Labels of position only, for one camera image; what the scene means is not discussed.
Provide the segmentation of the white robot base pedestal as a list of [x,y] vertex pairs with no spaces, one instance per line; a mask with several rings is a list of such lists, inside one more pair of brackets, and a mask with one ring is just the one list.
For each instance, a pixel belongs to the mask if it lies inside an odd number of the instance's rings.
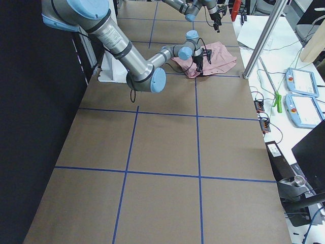
[[126,83],[126,75],[127,69],[123,64],[105,51],[98,77],[99,82]]

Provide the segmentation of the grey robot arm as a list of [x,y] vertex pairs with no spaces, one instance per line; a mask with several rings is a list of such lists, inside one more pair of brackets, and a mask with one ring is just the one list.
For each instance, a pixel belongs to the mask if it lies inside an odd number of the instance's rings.
[[226,14],[227,6],[218,5],[217,1],[214,0],[193,1],[192,3],[174,0],[165,0],[162,2],[177,10],[179,13],[183,14],[185,16],[185,19],[189,22],[194,22],[201,8],[204,8],[205,14],[207,14],[207,12],[209,13],[213,24],[210,25],[207,19],[206,22],[210,27],[213,27],[217,33],[220,33],[219,27],[222,25],[221,20]]
[[203,70],[203,59],[211,60],[211,50],[201,47],[202,39],[196,30],[186,33],[183,44],[164,46],[146,60],[112,19],[108,1],[42,1],[41,4],[43,22],[48,27],[69,32],[82,28],[95,35],[128,70],[126,82],[134,91],[161,92],[166,84],[162,65],[172,58],[192,58],[199,72]]

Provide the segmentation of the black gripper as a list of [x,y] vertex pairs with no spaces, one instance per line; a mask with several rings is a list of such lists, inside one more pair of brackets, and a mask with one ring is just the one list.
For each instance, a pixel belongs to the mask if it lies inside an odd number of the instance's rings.
[[209,64],[211,64],[211,49],[198,49],[194,52],[192,57],[193,62],[197,65],[196,71],[200,72],[200,76],[203,76],[203,57],[206,57]]
[[222,25],[220,10],[217,10],[215,12],[212,12],[212,10],[210,10],[210,17],[214,21],[213,23],[214,29],[216,29],[217,33],[220,33],[219,26]]

